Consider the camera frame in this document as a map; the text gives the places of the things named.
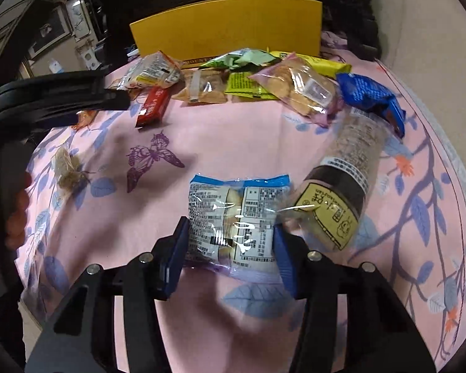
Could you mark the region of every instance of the metal bolt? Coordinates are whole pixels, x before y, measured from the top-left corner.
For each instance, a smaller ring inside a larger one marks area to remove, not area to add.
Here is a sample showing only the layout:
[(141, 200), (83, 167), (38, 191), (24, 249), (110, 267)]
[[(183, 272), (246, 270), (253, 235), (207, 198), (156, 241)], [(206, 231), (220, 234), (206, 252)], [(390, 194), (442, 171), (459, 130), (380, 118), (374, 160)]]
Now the metal bolt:
[(148, 264), (149, 262), (153, 261), (153, 255), (152, 253), (143, 253), (139, 256), (138, 258), (141, 263), (143, 264)]
[(361, 268), (363, 268), (363, 270), (365, 272), (369, 272), (369, 273), (372, 273), (374, 271), (376, 271), (376, 266), (375, 264), (372, 264), (371, 262), (365, 262), (361, 265)]
[(100, 272), (100, 265), (98, 264), (91, 264), (88, 268), (86, 268), (86, 271), (88, 272), (89, 275), (96, 275), (97, 273)]
[(317, 262), (321, 259), (323, 259), (323, 254), (320, 253), (319, 251), (310, 251), (307, 253), (307, 258), (313, 262)]

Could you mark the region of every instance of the pink tablecloth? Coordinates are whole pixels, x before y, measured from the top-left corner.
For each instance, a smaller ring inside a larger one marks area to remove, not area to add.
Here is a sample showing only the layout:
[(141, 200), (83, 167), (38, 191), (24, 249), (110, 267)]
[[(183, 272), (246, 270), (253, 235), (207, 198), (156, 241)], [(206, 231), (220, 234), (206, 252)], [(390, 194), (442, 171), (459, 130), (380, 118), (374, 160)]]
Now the pink tablecloth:
[[(438, 368), (466, 337), (466, 205), (458, 178), (431, 125), (387, 70), (333, 51), (401, 94), (406, 137), (390, 140), (366, 216), (353, 244), (335, 261), (375, 263), (416, 322)], [(120, 76), (123, 69), (109, 78)], [(24, 300), (39, 320), (92, 263), (126, 264), (169, 235), (188, 213), (188, 188), (201, 173), (218, 179), (289, 174), (299, 184), (334, 131), (306, 123), (279, 102), (187, 107), (171, 101), (161, 127), (134, 128), (139, 104), (99, 113), (89, 129), (55, 129), (30, 164), (34, 178), (28, 240), (18, 268)], [(65, 144), (83, 162), (90, 184), (62, 199), (51, 157)], [(165, 153), (162, 158), (156, 152)], [(309, 245), (318, 248), (315, 240)], [(122, 305), (118, 303), (117, 311)], [(158, 302), (175, 373), (285, 372), (299, 333), (303, 302), (281, 285), (244, 283), (207, 270), (184, 270), (177, 291)], [(344, 354), (345, 301), (339, 308), (335, 367)], [(126, 366), (121, 315), (120, 368)]]

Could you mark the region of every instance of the blue snack package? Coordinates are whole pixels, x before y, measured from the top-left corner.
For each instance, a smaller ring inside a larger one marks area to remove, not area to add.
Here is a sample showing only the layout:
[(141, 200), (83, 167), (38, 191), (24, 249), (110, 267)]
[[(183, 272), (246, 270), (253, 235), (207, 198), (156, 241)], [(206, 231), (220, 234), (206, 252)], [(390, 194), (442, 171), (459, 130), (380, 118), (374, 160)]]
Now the blue snack package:
[(402, 139), (405, 135), (405, 111), (395, 94), (373, 79), (354, 73), (339, 73), (336, 80), (347, 105), (375, 113), (388, 121)]
[(188, 197), (187, 265), (253, 283), (279, 283), (272, 252), (276, 215), (268, 209), (289, 189), (288, 175), (233, 181), (195, 175)]

